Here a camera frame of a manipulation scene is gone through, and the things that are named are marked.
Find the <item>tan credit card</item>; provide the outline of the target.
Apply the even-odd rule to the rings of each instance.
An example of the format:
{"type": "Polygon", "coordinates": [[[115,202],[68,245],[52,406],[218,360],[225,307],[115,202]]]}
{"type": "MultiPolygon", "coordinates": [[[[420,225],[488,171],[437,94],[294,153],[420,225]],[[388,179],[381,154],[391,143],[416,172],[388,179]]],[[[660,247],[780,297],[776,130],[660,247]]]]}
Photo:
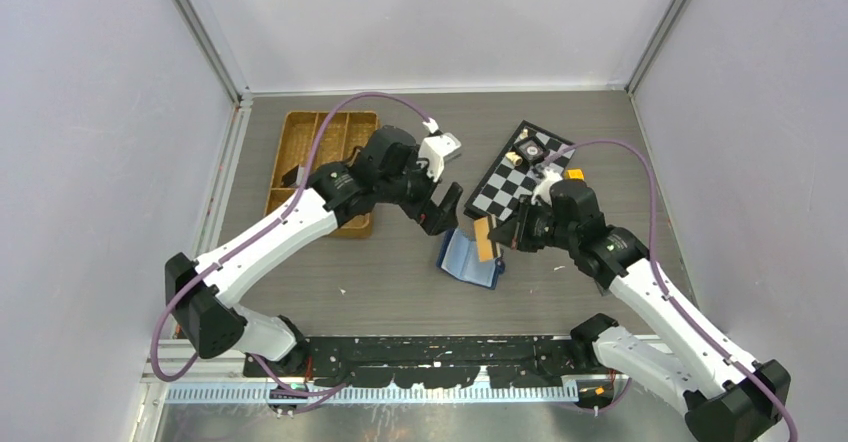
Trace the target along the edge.
{"type": "Polygon", "coordinates": [[[473,222],[474,237],[480,262],[494,261],[502,256],[499,244],[490,238],[492,230],[497,226],[497,218],[488,215],[473,222]]]}

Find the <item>blue card holder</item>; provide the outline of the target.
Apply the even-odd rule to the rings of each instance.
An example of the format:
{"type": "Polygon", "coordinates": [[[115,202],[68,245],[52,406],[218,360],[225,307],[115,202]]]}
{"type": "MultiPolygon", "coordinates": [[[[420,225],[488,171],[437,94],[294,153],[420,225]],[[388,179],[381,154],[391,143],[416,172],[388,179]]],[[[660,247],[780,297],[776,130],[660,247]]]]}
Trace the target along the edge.
{"type": "Polygon", "coordinates": [[[445,233],[436,267],[458,281],[488,290],[496,289],[505,271],[503,253],[498,245],[495,245],[493,258],[481,261],[478,244],[460,229],[445,233]]]}

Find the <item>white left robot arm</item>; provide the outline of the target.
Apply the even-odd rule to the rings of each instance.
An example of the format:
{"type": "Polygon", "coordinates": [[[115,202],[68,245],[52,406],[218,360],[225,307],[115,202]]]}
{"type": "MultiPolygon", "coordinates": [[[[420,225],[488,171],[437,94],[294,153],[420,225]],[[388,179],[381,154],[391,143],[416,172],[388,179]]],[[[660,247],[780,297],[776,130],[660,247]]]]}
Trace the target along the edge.
{"type": "Polygon", "coordinates": [[[242,297],[296,252],[381,203],[398,206],[428,235],[456,228],[461,186],[452,183],[440,203],[432,194],[460,152],[449,132],[432,129],[417,142],[402,129],[381,127],[351,161],[319,166],[299,196],[230,242],[196,259],[172,256],[165,264],[166,301],[197,356],[239,350],[263,357],[284,376],[298,374],[307,360],[300,332],[286,317],[242,306],[242,297]]]}

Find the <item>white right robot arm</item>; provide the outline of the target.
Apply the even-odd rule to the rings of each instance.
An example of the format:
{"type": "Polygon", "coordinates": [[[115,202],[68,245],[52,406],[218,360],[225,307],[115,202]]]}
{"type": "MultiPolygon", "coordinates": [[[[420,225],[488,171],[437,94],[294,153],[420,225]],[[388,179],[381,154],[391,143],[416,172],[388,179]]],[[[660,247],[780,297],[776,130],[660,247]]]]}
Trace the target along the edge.
{"type": "Polygon", "coordinates": [[[668,279],[629,230],[610,225],[580,179],[524,196],[488,239],[521,252],[566,251],[580,272],[629,306],[668,347],[642,342],[605,314],[571,331],[571,359],[584,372],[602,366],[626,375],[682,415],[698,441],[755,441],[784,422],[791,376],[776,360],[758,361],[712,324],[668,279]]]}

